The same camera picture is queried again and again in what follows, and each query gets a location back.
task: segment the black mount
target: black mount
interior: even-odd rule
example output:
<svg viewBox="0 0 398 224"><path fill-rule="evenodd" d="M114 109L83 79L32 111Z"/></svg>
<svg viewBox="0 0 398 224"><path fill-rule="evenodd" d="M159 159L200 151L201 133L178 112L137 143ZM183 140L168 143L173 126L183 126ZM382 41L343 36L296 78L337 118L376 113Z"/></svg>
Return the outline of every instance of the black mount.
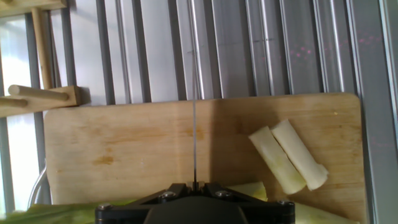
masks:
<svg viewBox="0 0 398 224"><path fill-rule="evenodd" d="M100 205L95 210L95 223L295 223L292 202L264 202L217 183L197 189L172 184L167 190L127 205Z"/></svg>

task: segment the wooden rack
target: wooden rack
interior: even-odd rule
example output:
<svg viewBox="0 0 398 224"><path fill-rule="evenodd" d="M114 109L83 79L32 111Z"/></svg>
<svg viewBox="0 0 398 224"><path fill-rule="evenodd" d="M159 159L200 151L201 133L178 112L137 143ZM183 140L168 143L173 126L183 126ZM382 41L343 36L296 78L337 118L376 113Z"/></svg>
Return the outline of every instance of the wooden rack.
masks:
<svg viewBox="0 0 398 224"><path fill-rule="evenodd" d="M0 0L0 17L32 13L44 88L41 90L11 85L8 89L10 96L0 98L0 117L81 104L77 86L53 88L50 55L42 22L42 10L60 9L66 6L66 0Z"/></svg>

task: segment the leek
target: leek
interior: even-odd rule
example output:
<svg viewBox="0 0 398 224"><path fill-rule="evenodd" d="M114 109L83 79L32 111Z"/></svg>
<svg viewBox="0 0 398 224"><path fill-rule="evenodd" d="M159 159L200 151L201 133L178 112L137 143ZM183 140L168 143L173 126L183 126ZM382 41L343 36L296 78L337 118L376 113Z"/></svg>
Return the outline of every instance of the leek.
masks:
<svg viewBox="0 0 398 224"><path fill-rule="evenodd" d="M265 202L268 201L266 188L262 182L235 185L228 188L242 194L250 195Z"/></svg>
<svg viewBox="0 0 398 224"><path fill-rule="evenodd" d="M296 224L359 224L347 218L323 210L299 204L295 205Z"/></svg>
<svg viewBox="0 0 398 224"><path fill-rule="evenodd" d="M323 165L315 162L289 120L273 127L271 132L307 182L308 189L315 190L326 182L328 171Z"/></svg>
<svg viewBox="0 0 398 224"><path fill-rule="evenodd" d="M262 191L257 190L257 192L263 192L263 194L254 194L252 185L256 185L257 187L262 186ZM239 186L229 187L229 189L233 189L237 187L238 192L242 194L246 194L248 196L252 196L258 199L266 198L266 188L259 183L253 184L243 184ZM338 215L334 215L329 212L325 212L323 210L309 207L306 205L302 205L300 203L295 202L295 224L359 224L359 222L351 221L349 219L340 217Z"/></svg>
<svg viewBox="0 0 398 224"><path fill-rule="evenodd" d="M305 187L303 177L289 161L268 127L256 131L249 136L249 139L265 160L286 194L294 194Z"/></svg>

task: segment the vertical metal bar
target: vertical metal bar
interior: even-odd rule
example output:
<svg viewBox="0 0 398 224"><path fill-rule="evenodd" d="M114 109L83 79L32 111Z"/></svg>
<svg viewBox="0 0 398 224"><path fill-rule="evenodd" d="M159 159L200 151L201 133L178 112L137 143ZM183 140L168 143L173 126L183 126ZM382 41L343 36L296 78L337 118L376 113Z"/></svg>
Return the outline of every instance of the vertical metal bar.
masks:
<svg viewBox="0 0 398 224"><path fill-rule="evenodd" d="M171 27L171 31L172 31L174 66L175 66L175 75L177 78L178 99L186 100L187 99L187 89L185 87L185 77L184 77L184 70L183 70L181 39L180 39L180 30L179 30L179 21L178 21L176 0L169 0L169 16L170 16L170 27Z"/></svg>
<svg viewBox="0 0 398 224"><path fill-rule="evenodd" d="M121 53L121 63L122 63L122 71L124 78L124 92L126 94L126 103L132 103L131 94L130 94L130 84L129 84L129 76L127 75L127 56L126 56L126 44L124 40L124 31L123 31L123 16L122 16L122 8L120 0L116 0L116 15L118 17L118 31L119 31L119 44L120 44L120 53Z"/></svg>
<svg viewBox="0 0 398 224"><path fill-rule="evenodd" d="M336 49L336 61L340 88L343 92L356 93L354 67L351 56L351 42L348 34L348 18L344 0L331 0L331 21Z"/></svg>
<svg viewBox="0 0 398 224"><path fill-rule="evenodd" d="M257 96L269 96L269 74L266 61L266 46L261 19L260 1L246 0L246 10L248 12L248 27L252 58L252 70L254 86Z"/></svg>
<svg viewBox="0 0 398 224"><path fill-rule="evenodd" d="M334 67L333 66L327 66L326 64L326 53L333 52L334 46L332 46L333 42L328 39L328 36L325 35L330 29L322 29L322 22L321 20L321 15L325 16L325 13L328 13L329 11L322 10L320 11L319 4L321 6L323 5L324 2L318 2L317 0L313 0L313 7L314 7L314 20L315 20L315 31L317 33L317 39L318 39L318 51L319 51L319 58L320 58L320 70L321 70L321 75L322 75L322 81L323 81L323 87L324 91L329 93L329 92L336 92L340 89L338 79L336 79L336 76L333 75L333 72L335 71L330 71L328 68L331 70Z"/></svg>
<svg viewBox="0 0 398 224"><path fill-rule="evenodd" d="M396 69L398 67L398 43L394 41L398 39L398 27L396 26L398 2L396 4L392 1L381 0L379 4L389 74L392 114L394 115L396 139L398 141L398 73Z"/></svg>
<svg viewBox="0 0 398 224"><path fill-rule="evenodd" d="M254 96L248 16L243 0L212 0L223 98Z"/></svg>
<svg viewBox="0 0 398 224"><path fill-rule="evenodd" d="M2 74L2 60L0 50L0 97L4 96L4 82ZM2 175L2 188L4 190L4 201L6 213L15 210L14 189L12 186L11 158L8 143L7 118L0 118L0 166Z"/></svg>
<svg viewBox="0 0 398 224"><path fill-rule="evenodd" d="M318 46L309 1L280 0L282 24L290 80L290 92L323 91Z"/></svg>
<svg viewBox="0 0 398 224"><path fill-rule="evenodd" d="M104 84L106 104L114 105L114 87L112 77L111 52L109 49L108 23L106 22L105 2L96 0L99 44L101 46L102 66L104 70Z"/></svg>
<svg viewBox="0 0 398 224"><path fill-rule="evenodd" d="M398 155L379 7L375 0L347 1L358 94L366 122L364 163L370 174L366 176L369 213L372 222L382 224L398 219L398 213L391 210L398 200Z"/></svg>
<svg viewBox="0 0 398 224"><path fill-rule="evenodd" d="M290 93L279 1L260 0L266 60L272 96Z"/></svg>
<svg viewBox="0 0 398 224"><path fill-rule="evenodd" d="M63 41L62 16L61 9L52 10L50 12L51 31L53 42L53 56L55 69L55 87L62 87L68 85L67 68L65 64L65 48Z"/></svg>
<svg viewBox="0 0 398 224"><path fill-rule="evenodd" d="M189 18L189 27L190 27L190 39L192 41L192 99L193 99L193 128L196 130L196 109L195 109L195 100L196 99L204 99L205 98L205 91L203 89L203 72L202 72L202 64L201 64L201 52L199 48L199 36L198 36L198 24L197 24L197 14L195 10L195 2L189 0L188 2L188 18ZM194 184L196 184L197 174L196 174L196 133L194 135Z"/></svg>
<svg viewBox="0 0 398 224"><path fill-rule="evenodd" d="M126 54L125 85L131 103L151 102L148 63L140 0L116 1L120 8L121 48Z"/></svg>
<svg viewBox="0 0 398 224"><path fill-rule="evenodd" d="M199 69L198 91L201 99L221 98L220 76L218 74L217 49L215 47L214 22L210 1L178 0L178 23L182 45L183 67L187 99L191 100L192 72L195 60Z"/></svg>
<svg viewBox="0 0 398 224"><path fill-rule="evenodd" d="M104 3L108 25L115 103L131 103L120 0L105 1Z"/></svg>
<svg viewBox="0 0 398 224"><path fill-rule="evenodd" d="M73 51L72 41L72 27L70 24L70 10L69 7L61 9L62 30L63 30L63 48L65 51L65 64L67 68L68 85L77 85L76 83L76 69L75 56Z"/></svg>
<svg viewBox="0 0 398 224"><path fill-rule="evenodd" d="M32 88L40 88L39 63L37 57L37 47L35 40L35 30L31 14L25 15L27 49L29 55L30 83ZM39 171L45 167L45 149L44 149L44 123L43 112L34 113L35 136L37 144L37 158L39 161ZM48 181L43 182L40 188L41 197L37 203L51 204L50 186Z"/></svg>

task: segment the wood grain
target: wood grain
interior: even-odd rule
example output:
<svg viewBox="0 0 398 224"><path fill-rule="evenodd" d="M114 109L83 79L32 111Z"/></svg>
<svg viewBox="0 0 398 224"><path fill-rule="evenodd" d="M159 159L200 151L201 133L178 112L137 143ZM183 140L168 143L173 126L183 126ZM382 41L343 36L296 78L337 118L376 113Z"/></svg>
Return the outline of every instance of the wood grain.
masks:
<svg viewBox="0 0 398 224"><path fill-rule="evenodd" d="M0 104L0 118L12 116L17 114L33 113L38 111L45 111L54 108L61 108L66 106L79 106L81 105L80 89L77 86L66 86L61 88L51 89L58 93L67 93L68 99L65 101L41 99L29 96L5 96L3 99L23 99L27 101L24 107L11 107Z"/></svg>
<svg viewBox="0 0 398 224"><path fill-rule="evenodd" d="M198 180L263 181L290 199L365 223L360 104L346 93L197 102ZM248 136L289 119L326 184L287 196ZM192 102L63 108L45 117L53 202L139 198L193 180Z"/></svg>
<svg viewBox="0 0 398 224"><path fill-rule="evenodd" d="M37 52L39 55L40 69L42 71L43 88L49 90L53 88L51 79L50 52L47 47L47 38L42 19L42 10L39 7L32 8L33 26L35 29L35 39Z"/></svg>
<svg viewBox="0 0 398 224"><path fill-rule="evenodd" d="M53 10L66 7L66 0L12 0L0 1L0 17L15 16L31 12L33 7Z"/></svg>

